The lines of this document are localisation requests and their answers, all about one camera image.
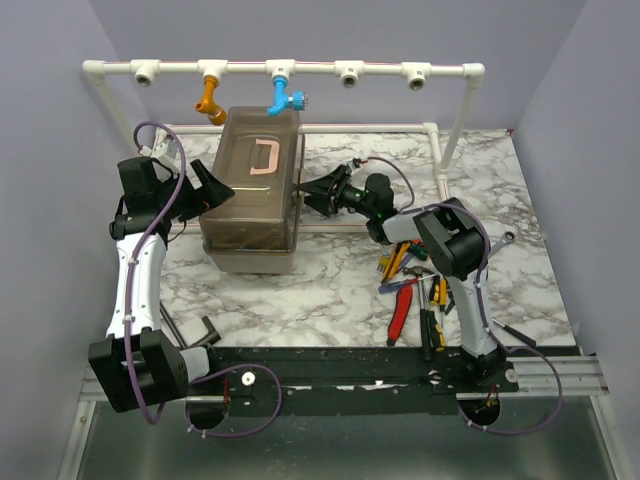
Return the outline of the brown translucent tool box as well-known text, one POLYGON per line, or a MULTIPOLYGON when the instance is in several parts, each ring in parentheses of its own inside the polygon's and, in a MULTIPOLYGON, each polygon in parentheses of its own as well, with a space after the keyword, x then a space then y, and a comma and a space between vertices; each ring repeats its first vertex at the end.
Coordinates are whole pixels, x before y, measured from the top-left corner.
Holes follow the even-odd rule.
POLYGON ((298 112, 270 116, 265 107, 229 110, 212 173, 234 196, 199 219, 203 249, 220 271, 293 271, 304 148, 298 112))

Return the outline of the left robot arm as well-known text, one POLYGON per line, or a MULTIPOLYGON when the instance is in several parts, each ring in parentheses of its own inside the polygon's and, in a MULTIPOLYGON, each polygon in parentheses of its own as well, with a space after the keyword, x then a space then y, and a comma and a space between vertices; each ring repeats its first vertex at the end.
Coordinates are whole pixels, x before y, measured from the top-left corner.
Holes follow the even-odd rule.
POLYGON ((214 393, 222 380, 205 347, 176 347, 161 328, 160 279, 174 220, 186 222, 230 200, 233 190, 200 160, 185 173, 160 179, 160 163, 134 157, 118 163, 123 188, 109 233, 116 243, 118 285, 104 340, 90 345, 88 360, 112 408, 127 412, 186 396, 189 386, 214 393))

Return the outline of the blue handled screwdriver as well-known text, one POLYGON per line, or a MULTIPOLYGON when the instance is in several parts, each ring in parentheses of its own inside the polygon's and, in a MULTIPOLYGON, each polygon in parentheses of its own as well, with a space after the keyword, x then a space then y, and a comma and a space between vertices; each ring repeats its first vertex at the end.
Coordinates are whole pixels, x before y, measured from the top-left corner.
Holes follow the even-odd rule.
POLYGON ((390 283, 387 283, 387 284, 384 284, 384 285, 380 285, 378 287, 378 293, 379 294, 389 294, 389 293, 392 293, 392 292, 397 292, 398 290, 400 290, 401 288, 403 288, 405 286, 416 284, 419 280, 420 280, 420 277, 414 277, 414 278, 410 278, 410 279, 406 279, 406 280, 402 280, 402 281, 390 282, 390 283))

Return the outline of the green handled screwdriver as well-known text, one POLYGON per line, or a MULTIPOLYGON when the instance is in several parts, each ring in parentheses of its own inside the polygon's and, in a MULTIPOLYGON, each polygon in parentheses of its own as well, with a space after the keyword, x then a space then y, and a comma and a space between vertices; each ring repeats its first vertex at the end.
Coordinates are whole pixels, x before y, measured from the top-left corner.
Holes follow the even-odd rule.
POLYGON ((428 258, 428 251, 426 250, 425 246, 420 242, 412 243, 408 248, 408 252, 411 253, 415 258, 419 259, 420 261, 426 261, 428 258))

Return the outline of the red utility knife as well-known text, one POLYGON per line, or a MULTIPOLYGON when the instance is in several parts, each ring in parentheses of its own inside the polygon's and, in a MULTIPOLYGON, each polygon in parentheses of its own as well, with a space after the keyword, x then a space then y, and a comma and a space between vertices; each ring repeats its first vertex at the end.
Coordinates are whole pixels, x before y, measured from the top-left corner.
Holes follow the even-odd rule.
POLYGON ((393 347, 404 328, 413 301, 413 285, 405 285, 396 293, 395 306, 387 329, 386 346, 393 347))

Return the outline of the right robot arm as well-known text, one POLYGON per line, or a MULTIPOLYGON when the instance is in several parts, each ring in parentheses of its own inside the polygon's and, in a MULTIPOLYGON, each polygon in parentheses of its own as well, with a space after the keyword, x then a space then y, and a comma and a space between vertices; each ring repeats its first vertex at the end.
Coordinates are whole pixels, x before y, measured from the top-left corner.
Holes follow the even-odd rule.
POLYGON ((352 185, 350 168, 344 165, 302 183, 299 189, 305 204, 324 216, 345 208, 366 217, 368 233, 379 244, 422 241, 453 293, 461 328, 461 382, 474 392, 493 384, 506 364, 506 348, 494 333, 486 291, 491 244, 478 218, 456 197, 402 213, 395 207, 387 176, 371 174, 359 189, 352 185))

